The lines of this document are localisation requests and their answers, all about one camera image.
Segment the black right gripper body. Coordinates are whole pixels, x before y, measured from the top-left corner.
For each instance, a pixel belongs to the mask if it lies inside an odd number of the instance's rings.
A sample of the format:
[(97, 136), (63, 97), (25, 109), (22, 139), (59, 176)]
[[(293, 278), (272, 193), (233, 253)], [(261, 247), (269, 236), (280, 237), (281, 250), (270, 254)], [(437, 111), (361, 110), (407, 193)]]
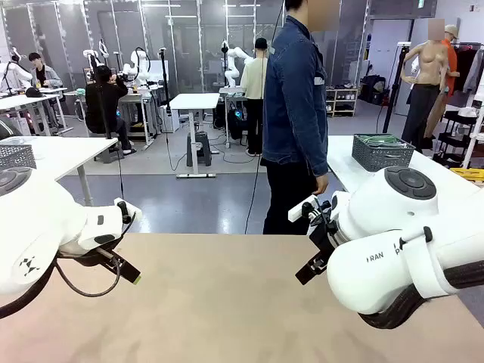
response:
[(319, 249), (315, 255), (316, 261), (327, 262), (340, 245), (337, 241), (337, 223), (326, 217), (316, 217), (309, 224), (309, 239)]

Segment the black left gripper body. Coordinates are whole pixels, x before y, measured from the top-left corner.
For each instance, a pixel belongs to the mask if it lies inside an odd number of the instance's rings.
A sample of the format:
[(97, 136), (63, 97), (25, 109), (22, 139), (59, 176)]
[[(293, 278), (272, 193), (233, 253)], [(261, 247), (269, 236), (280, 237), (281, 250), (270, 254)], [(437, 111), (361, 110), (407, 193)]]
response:
[(114, 251), (114, 248), (117, 247), (120, 241), (120, 238), (112, 240), (95, 247), (93, 250), (89, 250), (82, 256), (74, 256), (67, 253), (57, 252), (56, 257), (61, 259), (73, 259), (85, 267), (101, 265), (105, 268), (115, 268), (115, 262), (118, 262), (119, 266), (123, 267), (123, 264), (125, 263), (124, 258)]

